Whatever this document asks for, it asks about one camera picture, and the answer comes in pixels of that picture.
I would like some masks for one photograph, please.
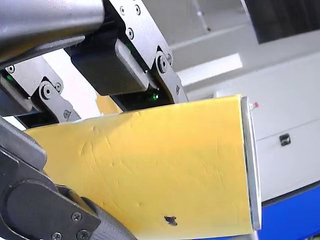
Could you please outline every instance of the yellow foam block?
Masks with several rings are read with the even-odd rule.
[[[27,133],[47,151],[44,170],[56,184],[94,201],[139,240],[253,231],[241,96]]]

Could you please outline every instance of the silver metal edge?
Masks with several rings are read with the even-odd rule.
[[[251,223],[253,229],[258,231],[262,227],[262,200],[255,132],[248,97],[243,96],[240,104]]]

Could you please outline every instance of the blue surface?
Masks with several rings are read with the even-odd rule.
[[[262,230],[258,232],[259,240],[304,240],[318,233],[320,187],[262,208]]]

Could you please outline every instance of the white cabinet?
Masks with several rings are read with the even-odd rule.
[[[291,144],[280,145],[288,133]],[[256,143],[262,201],[320,180],[320,120],[292,128]]]
[[[320,53],[216,84],[216,96],[243,94],[252,111],[262,200],[320,180]],[[289,133],[291,144],[279,136]]]

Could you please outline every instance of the black latch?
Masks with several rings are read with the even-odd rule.
[[[289,133],[283,134],[279,138],[280,138],[281,146],[284,147],[286,145],[291,144],[291,138]]]

